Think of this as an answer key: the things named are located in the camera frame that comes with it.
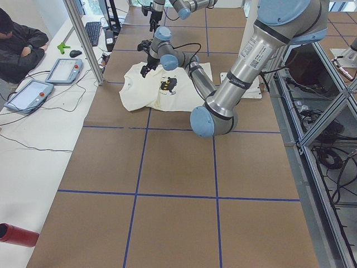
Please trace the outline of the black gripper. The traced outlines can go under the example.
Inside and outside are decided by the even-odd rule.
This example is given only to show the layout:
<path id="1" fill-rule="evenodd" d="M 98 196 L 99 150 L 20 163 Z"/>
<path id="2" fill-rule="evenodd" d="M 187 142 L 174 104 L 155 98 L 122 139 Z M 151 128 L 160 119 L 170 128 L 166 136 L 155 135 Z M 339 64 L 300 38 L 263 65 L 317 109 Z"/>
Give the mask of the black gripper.
<path id="1" fill-rule="evenodd" d="M 148 72 L 150 72 L 151 70 L 155 71 L 157 67 L 158 67 L 158 59 L 148 54 L 147 64 L 142 67 L 140 74 L 143 78 L 145 78 L 147 75 L 147 71 Z"/>
<path id="2" fill-rule="evenodd" d="M 162 19 L 162 11 L 156 11 L 156 10 L 153 9 L 151 11 L 151 16 L 150 16 L 150 28 L 149 28 L 149 31 L 153 31 L 153 29 L 156 30 L 157 29 L 157 24 L 159 24 L 161 19 Z"/>

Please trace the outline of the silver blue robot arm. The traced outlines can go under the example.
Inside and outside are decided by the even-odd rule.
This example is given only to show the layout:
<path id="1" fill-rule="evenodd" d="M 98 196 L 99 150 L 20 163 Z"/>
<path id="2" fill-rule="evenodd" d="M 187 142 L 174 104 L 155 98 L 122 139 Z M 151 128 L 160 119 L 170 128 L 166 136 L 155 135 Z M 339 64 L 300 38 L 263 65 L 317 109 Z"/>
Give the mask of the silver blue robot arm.
<path id="1" fill-rule="evenodd" d="M 150 32 L 155 32 L 156 29 L 160 26 L 159 22 L 162 19 L 162 15 L 165 10 L 165 2 L 162 0 L 152 1 L 149 6 L 142 7 L 142 13 L 147 16 L 148 12 L 151 12 L 149 25 Z M 174 10 L 177 12 L 178 17 L 182 20 L 187 19 L 193 12 L 196 12 L 202 8 L 213 8 L 217 1 L 215 0 L 174 0 L 170 1 Z"/>
<path id="2" fill-rule="evenodd" d="M 156 26 L 152 40 L 143 40 L 138 51 L 147 54 L 141 75 L 146 76 L 158 65 L 167 70 L 185 69 L 204 104 L 190 114 L 192 130 L 200 137 L 224 135 L 238 122 L 235 106 L 260 75 L 267 61 L 282 46 L 303 45 L 322 40 L 327 33 L 328 1 L 258 1 L 253 33 L 220 87 L 216 87 L 199 64 L 195 54 L 177 51 L 169 28 L 159 26 L 164 1 L 145 7 L 154 16 Z"/>

